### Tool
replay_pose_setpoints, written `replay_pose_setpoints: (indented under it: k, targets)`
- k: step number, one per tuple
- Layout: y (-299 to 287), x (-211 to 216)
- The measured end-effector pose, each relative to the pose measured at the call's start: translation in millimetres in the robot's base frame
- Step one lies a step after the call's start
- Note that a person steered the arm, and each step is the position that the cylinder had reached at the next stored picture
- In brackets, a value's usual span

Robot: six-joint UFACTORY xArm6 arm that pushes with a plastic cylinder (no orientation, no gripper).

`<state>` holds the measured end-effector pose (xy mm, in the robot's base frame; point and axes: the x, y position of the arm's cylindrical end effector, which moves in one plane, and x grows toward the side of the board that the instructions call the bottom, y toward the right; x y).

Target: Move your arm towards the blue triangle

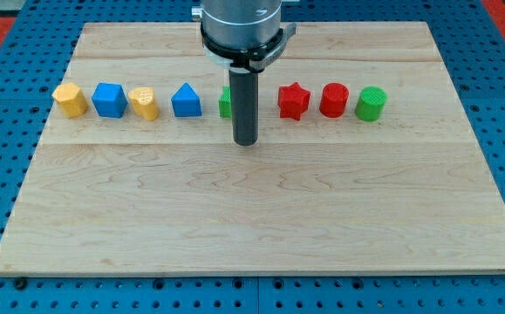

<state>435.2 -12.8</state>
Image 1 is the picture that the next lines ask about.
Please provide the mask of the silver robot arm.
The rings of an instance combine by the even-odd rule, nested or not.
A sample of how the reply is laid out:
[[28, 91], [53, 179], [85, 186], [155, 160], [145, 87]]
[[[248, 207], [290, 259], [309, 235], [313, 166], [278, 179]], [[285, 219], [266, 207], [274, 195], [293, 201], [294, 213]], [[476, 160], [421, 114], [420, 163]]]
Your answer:
[[237, 73], [260, 73], [279, 59], [295, 23], [281, 26], [281, 0], [202, 0], [191, 9], [206, 55]]

